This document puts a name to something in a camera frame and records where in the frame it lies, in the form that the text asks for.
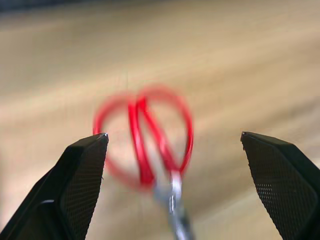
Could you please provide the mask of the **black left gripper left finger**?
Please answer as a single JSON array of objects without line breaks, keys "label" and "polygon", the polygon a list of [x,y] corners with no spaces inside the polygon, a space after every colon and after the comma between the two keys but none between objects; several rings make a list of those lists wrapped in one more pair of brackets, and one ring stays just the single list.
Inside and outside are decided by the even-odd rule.
[{"label": "black left gripper left finger", "polygon": [[8,221],[0,240],[86,240],[101,190],[107,133],[69,145]]}]

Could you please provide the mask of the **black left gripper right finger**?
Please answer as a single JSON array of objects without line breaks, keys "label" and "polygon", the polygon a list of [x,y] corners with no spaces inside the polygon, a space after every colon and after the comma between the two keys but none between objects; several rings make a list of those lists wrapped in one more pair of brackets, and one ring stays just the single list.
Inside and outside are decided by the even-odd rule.
[{"label": "black left gripper right finger", "polygon": [[294,144],[244,131],[256,192],[283,240],[320,240],[320,168]]}]

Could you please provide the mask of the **red-handled steel scissors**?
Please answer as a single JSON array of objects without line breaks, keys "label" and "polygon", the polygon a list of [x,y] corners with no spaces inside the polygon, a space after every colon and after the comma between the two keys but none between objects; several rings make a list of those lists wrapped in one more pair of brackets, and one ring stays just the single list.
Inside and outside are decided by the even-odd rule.
[{"label": "red-handled steel scissors", "polygon": [[[167,136],[148,109],[148,101],[151,99],[167,101],[180,112],[185,122],[186,143],[180,164],[178,164],[174,157]],[[94,135],[102,133],[106,119],[120,108],[127,109],[129,129],[139,177],[134,178],[130,173],[121,170],[108,155],[105,157],[105,166],[113,176],[118,177],[127,186],[140,191],[152,192],[155,199],[166,209],[168,223],[171,226],[175,240],[196,240],[190,218],[182,200],[182,181],[191,159],[194,145],[193,120],[187,104],[172,89],[164,86],[143,88],[136,95],[125,93],[112,96],[97,110],[93,119],[92,133]],[[159,186],[156,175],[152,170],[140,127],[140,113],[143,114],[149,126],[161,155],[164,168],[169,175],[170,187],[167,190]]]}]

